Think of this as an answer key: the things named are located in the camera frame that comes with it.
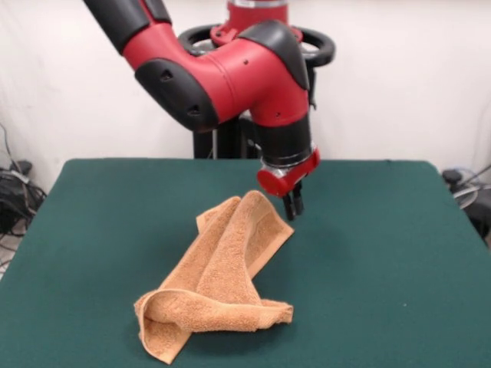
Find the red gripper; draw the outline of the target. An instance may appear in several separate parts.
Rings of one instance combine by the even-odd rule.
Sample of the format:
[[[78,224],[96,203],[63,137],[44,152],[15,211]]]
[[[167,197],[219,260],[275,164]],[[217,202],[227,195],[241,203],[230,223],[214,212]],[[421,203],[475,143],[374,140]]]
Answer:
[[[263,163],[258,171],[260,186],[268,194],[282,198],[289,221],[293,221],[296,214],[303,213],[302,180],[315,171],[320,161],[319,149],[314,148],[307,159],[293,166],[278,168]]]

